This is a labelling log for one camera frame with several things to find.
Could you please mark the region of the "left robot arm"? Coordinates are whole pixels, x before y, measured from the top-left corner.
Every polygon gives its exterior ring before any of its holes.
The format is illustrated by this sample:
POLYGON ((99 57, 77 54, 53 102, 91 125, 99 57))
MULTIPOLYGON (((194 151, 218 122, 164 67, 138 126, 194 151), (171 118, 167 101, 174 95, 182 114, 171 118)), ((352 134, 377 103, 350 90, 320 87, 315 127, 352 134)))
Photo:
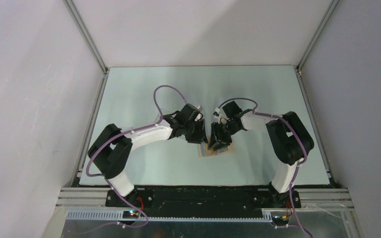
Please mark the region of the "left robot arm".
POLYGON ((89 169, 95 165, 99 170, 98 175, 118 194, 118 201, 124 206, 132 206, 137 200, 137 193, 126 171, 130 153, 153 142, 179 137, 193 144, 208 141, 200 108, 187 103, 179 111, 162 114, 153 124, 129 130, 109 124, 88 149, 90 161, 86 166, 86 174, 92 177, 89 169))

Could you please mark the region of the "blue credit card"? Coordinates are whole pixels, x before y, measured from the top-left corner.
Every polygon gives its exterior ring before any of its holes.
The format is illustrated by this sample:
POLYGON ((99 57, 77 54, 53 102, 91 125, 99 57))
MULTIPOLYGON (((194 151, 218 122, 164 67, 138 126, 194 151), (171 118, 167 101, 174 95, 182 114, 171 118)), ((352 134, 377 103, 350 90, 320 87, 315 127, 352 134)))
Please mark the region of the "blue credit card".
POLYGON ((211 151, 206 146, 201 146, 201 157, 209 157, 210 155, 211 151))

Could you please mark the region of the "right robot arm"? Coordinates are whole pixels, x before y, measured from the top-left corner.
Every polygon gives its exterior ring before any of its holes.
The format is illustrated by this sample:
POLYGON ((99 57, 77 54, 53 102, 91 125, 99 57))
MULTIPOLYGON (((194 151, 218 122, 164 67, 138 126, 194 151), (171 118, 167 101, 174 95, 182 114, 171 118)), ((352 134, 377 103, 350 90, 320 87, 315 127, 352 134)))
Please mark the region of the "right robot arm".
POLYGON ((274 153, 280 163, 270 185, 269 202, 282 207, 289 200, 299 167, 307 160, 315 143, 295 112, 282 115, 257 112, 256 108, 241 109, 237 98, 221 103, 214 110, 217 120, 211 124, 207 148, 217 151, 232 144, 232 135, 240 131, 263 130, 269 135, 274 153))

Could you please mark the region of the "beige leather card holder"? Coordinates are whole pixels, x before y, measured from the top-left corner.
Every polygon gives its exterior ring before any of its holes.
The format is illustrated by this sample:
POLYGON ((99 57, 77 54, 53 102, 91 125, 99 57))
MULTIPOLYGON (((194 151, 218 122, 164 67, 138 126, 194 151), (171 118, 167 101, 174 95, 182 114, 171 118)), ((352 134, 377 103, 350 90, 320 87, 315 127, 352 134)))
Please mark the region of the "beige leather card holder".
POLYGON ((208 146, 208 144, 206 144, 206 143, 202 143, 202 144, 197 145, 198 155, 200 158, 212 158, 215 156, 233 154, 233 152, 234 152, 234 144, 233 143, 231 145, 229 145, 228 147, 219 149, 217 151, 208 150, 207 146, 208 146))

